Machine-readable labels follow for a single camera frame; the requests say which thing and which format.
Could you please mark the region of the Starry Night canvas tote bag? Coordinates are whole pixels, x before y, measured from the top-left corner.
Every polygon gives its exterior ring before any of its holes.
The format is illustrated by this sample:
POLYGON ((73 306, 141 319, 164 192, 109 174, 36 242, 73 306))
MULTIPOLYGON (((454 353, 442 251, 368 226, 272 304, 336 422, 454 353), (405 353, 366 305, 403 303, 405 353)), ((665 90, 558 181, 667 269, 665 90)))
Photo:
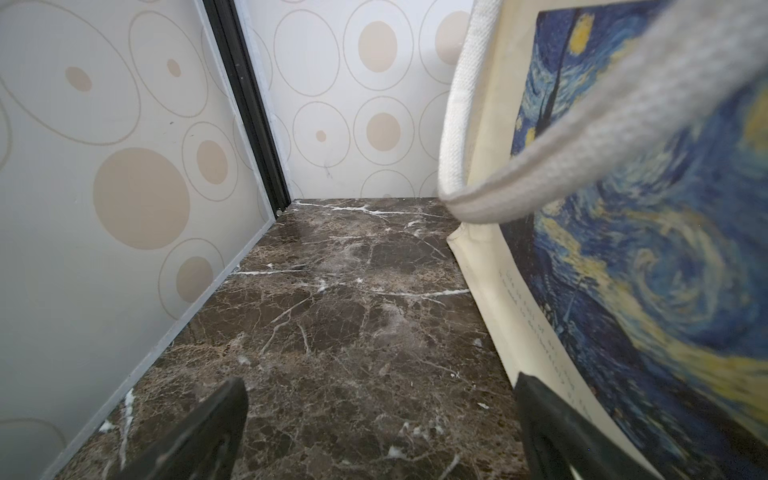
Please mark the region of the Starry Night canvas tote bag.
POLYGON ((653 479, 766 477, 765 2, 477 2, 438 192, 513 388, 653 479))

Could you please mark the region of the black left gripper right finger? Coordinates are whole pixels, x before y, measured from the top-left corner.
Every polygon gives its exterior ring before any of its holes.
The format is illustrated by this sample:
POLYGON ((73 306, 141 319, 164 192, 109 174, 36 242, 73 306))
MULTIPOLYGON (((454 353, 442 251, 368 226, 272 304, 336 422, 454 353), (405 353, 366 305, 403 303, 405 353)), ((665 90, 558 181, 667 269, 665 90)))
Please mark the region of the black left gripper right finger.
POLYGON ((514 392, 533 479, 655 477, 537 377, 519 374, 514 392))

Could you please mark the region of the black corner frame post left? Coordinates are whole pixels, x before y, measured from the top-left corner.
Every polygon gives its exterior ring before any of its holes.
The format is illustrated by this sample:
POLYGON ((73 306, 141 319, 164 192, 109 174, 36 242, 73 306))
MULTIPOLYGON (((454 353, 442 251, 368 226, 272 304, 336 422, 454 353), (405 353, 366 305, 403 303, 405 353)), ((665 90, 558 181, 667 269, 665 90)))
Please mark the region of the black corner frame post left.
POLYGON ((291 198, 258 85, 257 70, 247 45, 246 31, 233 0, 204 0, 203 5, 270 206, 280 215, 291 204, 291 198))

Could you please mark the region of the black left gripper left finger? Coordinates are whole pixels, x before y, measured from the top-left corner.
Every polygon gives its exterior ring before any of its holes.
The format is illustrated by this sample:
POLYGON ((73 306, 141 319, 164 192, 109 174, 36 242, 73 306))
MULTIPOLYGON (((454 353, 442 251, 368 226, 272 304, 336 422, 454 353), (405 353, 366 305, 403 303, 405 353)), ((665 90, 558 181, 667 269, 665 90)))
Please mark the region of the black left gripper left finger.
POLYGON ((116 477, 230 479, 248 407, 244 381, 239 377, 227 379, 116 477))

